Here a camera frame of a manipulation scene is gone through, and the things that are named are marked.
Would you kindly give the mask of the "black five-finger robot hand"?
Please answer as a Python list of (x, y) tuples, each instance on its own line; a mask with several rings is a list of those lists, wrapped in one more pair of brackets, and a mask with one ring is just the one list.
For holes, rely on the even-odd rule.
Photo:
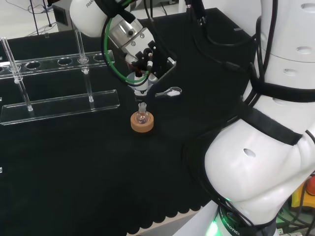
[(153, 40), (134, 56), (126, 54), (125, 61), (131, 74), (128, 83), (137, 97), (145, 97), (149, 89), (175, 68), (176, 55), (164, 53)]

